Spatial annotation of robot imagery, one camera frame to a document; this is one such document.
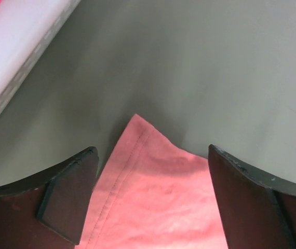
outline white tray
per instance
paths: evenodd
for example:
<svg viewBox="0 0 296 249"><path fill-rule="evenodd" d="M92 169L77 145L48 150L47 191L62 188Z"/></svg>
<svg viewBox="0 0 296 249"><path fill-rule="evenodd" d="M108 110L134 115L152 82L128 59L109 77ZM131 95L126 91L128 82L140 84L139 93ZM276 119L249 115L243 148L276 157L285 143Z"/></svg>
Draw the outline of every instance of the white tray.
<svg viewBox="0 0 296 249"><path fill-rule="evenodd" d="M0 2L0 113L79 2Z"/></svg>

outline gray table surface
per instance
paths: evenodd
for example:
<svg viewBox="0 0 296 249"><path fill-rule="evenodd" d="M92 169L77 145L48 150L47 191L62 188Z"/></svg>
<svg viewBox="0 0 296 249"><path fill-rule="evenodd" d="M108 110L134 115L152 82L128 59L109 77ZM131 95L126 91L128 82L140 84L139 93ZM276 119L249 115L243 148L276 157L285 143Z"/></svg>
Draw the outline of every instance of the gray table surface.
<svg viewBox="0 0 296 249"><path fill-rule="evenodd" d="M104 165L134 113L296 182L296 1L83 0L0 116L0 185Z"/></svg>

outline stitched seam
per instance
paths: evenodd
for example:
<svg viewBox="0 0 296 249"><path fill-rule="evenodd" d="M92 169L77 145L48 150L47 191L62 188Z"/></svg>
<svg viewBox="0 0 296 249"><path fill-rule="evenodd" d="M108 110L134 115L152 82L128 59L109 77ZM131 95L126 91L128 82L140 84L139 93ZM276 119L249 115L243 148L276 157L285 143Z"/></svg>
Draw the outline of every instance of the stitched seam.
<svg viewBox="0 0 296 249"><path fill-rule="evenodd" d="M136 157L136 159L135 159L135 161L134 161L134 163L133 163L131 169L129 170L128 174L125 176L125 178L124 178L123 181L121 182L120 187L119 187L119 190L118 190L118 192L117 192L117 194L116 194L116 198L115 198L115 200L112 202L112 204L111 204L111 206L110 206L109 212L108 212L107 215L106 215L105 221L104 221L104 223L103 223L103 225L102 225L102 227L101 227L101 230L100 230L100 232L99 232L99 234L98 234L98 236L97 236L97 238L96 238L96 242L95 242L93 248L95 248L95 246L97 245L97 242L98 242L98 240L99 240L99 238L100 238L100 235L101 235L101 233L102 233L102 230L103 230L103 228L104 228L104 225L105 225L105 223L106 223L106 221L107 221L107 219L108 219L109 214L111 213L111 209L112 209L112 207L113 207L113 204L115 203L115 201L116 201L116 199L117 199L117 196L118 196L118 194L120 193L120 190L121 190L121 188L122 188L122 186L123 186L124 181L125 181L126 178L129 176L129 174L132 172L132 170L134 169L134 167L137 165L137 163L138 163L138 159L139 159L140 154L141 154L141 150L142 150L142 148L143 148L143 145L147 142L147 140L148 140L149 137L153 134L153 132L154 132L154 130L152 130L152 132L148 135L148 137L147 137L147 138L144 140L144 142L142 143L142 145L141 145L141 147L140 147L140 150L139 150L139 152L138 152L138 155L137 155L137 157Z"/></svg>
<svg viewBox="0 0 296 249"><path fill-rule="evenodd" d="M145 128L145 129L141 132L141 134L139 135L139 137L138 137L138 139L137 139L137 141L136 141L136 143L135 143L135 145L134 145L134 147L133 147L133 149L132 149L132 151L131 151L131 154L129 155L129 157L127 158L126 162L124 163L124 166L123 166L123 168L122 168L122 171L119 173L119 175L118 175L118 177L117 177L115 183L113 184L113 186L112 186L112 188L111 188L111 191L110 191L109 195L107 196L107 199L106 199L106 201L105 201L105 203L104 203L104 205L103 205L103 207L102 207L101 213L100 213L100 215L99 215L99 217L98 217L98 219L97 219L97 221L96 221L96 223L95 223L93 229L91 230L91 234L90 234L90 236L89 236L89 240L88 240L88 243L87 243L85 249L87 249L87 247L88 247L88 245L89 245L89 243L90 243L90 241L91 241L92 234L93 234L93 232L94 232L94 230L95 230L95 228L96 228L96 225L99 223L99 221L100 221L100 219L101 219L101 216L102 216L102 214L103 214L103 211L104 211L105 208L106 208L106 204L107 204L107 202L108 202L108 200L109 200L111 194L113 194L114 188L115 188L115 186L116 186L116 184L117 184L117 182L118 182L118 180L119 180L120 175L122 174L122 172L124 171L126 165L128 164L129 159L132 157L133 152L134 152L134 149L137 147L137 144L138 144L140 138L142 137L142 135L145 133L146 129L147 129L147 128Z"/></svg>

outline folded cloth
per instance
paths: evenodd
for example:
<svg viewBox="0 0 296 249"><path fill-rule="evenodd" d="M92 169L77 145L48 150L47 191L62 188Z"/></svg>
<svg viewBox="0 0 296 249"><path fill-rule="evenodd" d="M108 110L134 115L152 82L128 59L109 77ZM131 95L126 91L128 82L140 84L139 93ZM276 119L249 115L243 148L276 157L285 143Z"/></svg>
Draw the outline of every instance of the folded cloth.
<svg viewBox="0 0 296 249"><path fill-rule="evenodd" d="M227 248L207 159L135 115L92 193L76 249Z"/></svg>

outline pink cloth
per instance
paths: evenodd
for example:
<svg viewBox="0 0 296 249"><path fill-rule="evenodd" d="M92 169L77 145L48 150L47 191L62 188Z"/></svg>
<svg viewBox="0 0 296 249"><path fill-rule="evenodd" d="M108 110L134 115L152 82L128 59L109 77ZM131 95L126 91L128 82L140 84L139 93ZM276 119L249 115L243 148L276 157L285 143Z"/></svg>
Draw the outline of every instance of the pink cloth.
<svg viewBox="0 0 296 249"><path fill-rule="evenodd" d="M227 248L207 159L135 115L92 193L76 249Z"/></svg>

